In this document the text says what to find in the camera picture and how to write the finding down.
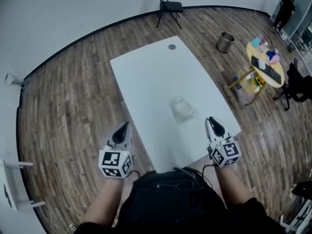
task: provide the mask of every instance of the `wooden floor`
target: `wooden floor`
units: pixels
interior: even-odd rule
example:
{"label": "wooden floor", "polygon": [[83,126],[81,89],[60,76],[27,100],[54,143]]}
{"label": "wooden floor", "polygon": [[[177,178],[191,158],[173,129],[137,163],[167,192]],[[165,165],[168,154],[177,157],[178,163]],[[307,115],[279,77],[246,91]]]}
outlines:
{"label": "wooden floor", "polygon": [[[254,12],[238,9],[187,9],[179,21],[182,30],[168,15],[163,16],[158,29],[156,15],[135,19],[82,40],[30,77],[19,116],[21,158],[34,163],[34,168],[26,171],[27,186],[34,200],[47,202],[54,223],[66,230],[70,223],[80,222],[105,180],[97,163],[106,134],[111,127],[130,119],[109,60],[175,35],[213,79],[242,129],[237,139],[243,156],[234,166],[235,171],[264,204],[269,216],[275,220],[282,214],[290,216],[290,187],[309,180],[311,101],[291,101],[291,109],[285,112],[285,98],[272,99],[280,89],[267,86],[249,106],[245,104],[252,95],[236,89],[224,92],[238,71],[249,67],[246,45],[260,32],[271,48],[274,43],[279,49],[285,72],[293,58],[299,58],[271,32],[269,18],[257,15],[267,33],[260,28]],[[215,48],[223,31],[235,38],[228,54]],[[301,59],[299,71],[308,74]],[[134,146],[133,168],[143,174],[153,167],[137,132]],[[203,158],[194,166],[201,169],[207,162]],[[126,179],[123,200],[135,179],[135,174]],[[50,217],[45,207],[40,214]],[[50,223],[42,219],[50,230]]]}

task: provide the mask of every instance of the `white table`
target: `white table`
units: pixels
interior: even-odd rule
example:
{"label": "white table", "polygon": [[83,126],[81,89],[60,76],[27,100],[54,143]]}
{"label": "white table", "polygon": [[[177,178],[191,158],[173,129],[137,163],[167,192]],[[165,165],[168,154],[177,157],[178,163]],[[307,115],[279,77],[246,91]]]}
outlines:
{"label": "white table", "polygon": [[0,159],[0,201],[7,207],[18,211],[20,209],[34,208],[44,205],[45,202],[34,203],[32,200],[19,202],[13,190],[13,181],[11,181],[7,169],[22,169],[24,166],[33,166],[30,162],[7,163]]}
{"label": "white table", "polygon": [[[176,49],[169,49],[174,44]],[[183,168],[208,154],[205,119],[213,116],[235,136],[240,127],[196,57],[171,37],[110,61],[142,143],[158,173]],[[182,96],[195,118],[177,124],[169,102]]]}

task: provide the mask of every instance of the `white wall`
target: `white wall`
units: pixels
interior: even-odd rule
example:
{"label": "white wall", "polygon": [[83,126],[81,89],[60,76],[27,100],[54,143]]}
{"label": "white wall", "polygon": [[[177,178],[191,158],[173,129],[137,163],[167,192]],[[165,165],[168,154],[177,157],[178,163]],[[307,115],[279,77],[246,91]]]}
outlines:
{"label": "white wall", "polygon": [[[18,161],[16,143],[16,110],[19,105],[20,87],[7,86],[4,78],[7,70],[0,65],[0,159],[8,162]],[[23,185],[20,171],[11,173],[20,200],[28,196]],[[32,209],[16,212],[0,202],[0,230],[3,234],[45,233]]]}
{"label": "white wall", "polygon": [[[228,5],[271,15],[279,0],[178,1],[183,6]],[[24,77],[84,35],[157,8],[157,0],[0,0],[0,62]]]}

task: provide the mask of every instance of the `cable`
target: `cable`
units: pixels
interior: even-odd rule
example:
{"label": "cable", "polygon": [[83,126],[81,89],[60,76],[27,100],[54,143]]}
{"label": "cable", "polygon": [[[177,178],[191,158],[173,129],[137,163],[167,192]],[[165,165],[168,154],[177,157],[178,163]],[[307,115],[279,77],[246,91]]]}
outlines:
{"label": "cable", "polygon": [[180,172],[182,172],[182,173],[187,174],[188,176],[190,176],[190,177],[195,181],[196,186],[198,185],[198,181],[197,181],[197,179],[196,179],[196,177],[195,177],[194,174],[189,173],[188,171],[186,171],[186,169],[181,169],[181,168],[178,168],[178,167],[174,167],[174,170],[175,170],[175,171],[180,171]]}
{"label": "cable", "polygon": [[59,225],[53,223],[52,219],[53,219],[53,215],[52,215],[52,211],[50,210],[49,206],[48,205],[45,205],[48,210],[49,210],[49,213],[50,213],[50,216],[51,218],[48,219],[44,214],[41,213],[41,215],[45,218],[45,220],[49,221],[50,222],[50,229],[52,232],[59,232],[59,228],[65,233],[67,234],[67,232],[65,232]]}
{"label": "cable", "polygon": [[210,167],[210,166],[213,166],[213,167],[214,167],[214,166],[216,166],[216,164],[204,165],[204,167],[203,167],[203,172],[201,173],[203,178],[206,178],[206,176],[204,175],[204,172],[205,172],[206,167]]}
{"label": "cable", "polygon": [[191,171],[197,173],[198,175],[200,175],[200,176],[203,178],[203,180],[204,180],[207,184],[208,184],[208,183],[210,184],[211,189],[214,189],[213,186],[212,186],[212,184],[211,184],[211,182],[209,181],[209,179],[207,179],[207,177],[206,177],[203,173],[201,173],[200,171],[198,171],[198,170],[196,170],[196,169],[194,169],[194,168],[191,168],[191,167],[186,167],[186,168],[184,168],[184,169],[191,170]]}
{"label": "cable", "polygon": [[141,173],[140,173],[139,171],[137,171],[137,170],[132,170],[132,171],[130,171],[130,172],[126,175],[126,177],[129,177],[132,173],[137,173],[138,177],[139,177],[139,178],[141,177]]}

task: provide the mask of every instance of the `person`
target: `person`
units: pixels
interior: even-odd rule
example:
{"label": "person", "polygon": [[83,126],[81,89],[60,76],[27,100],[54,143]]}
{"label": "person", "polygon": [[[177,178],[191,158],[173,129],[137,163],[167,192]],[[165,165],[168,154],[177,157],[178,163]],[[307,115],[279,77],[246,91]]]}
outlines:
{"label": "person", "polygon": [[294,14],[294,0],[281,0],[279,3],[281,8],[277,14],[275,22],[273,24],[273,29],[276,29],[277,32],[280,33],[282,28],[288,23],[291,16]]}
{"label": "person", "polygon": [[[230,167],[215,167],[227,209],[205,177],[191,168],[148,172],[117,209],[124,179],[107,178],[75,234],[131,230],[194,230],[205,233],[284,233]],[[112,224],[118,218],[117,225]]]}

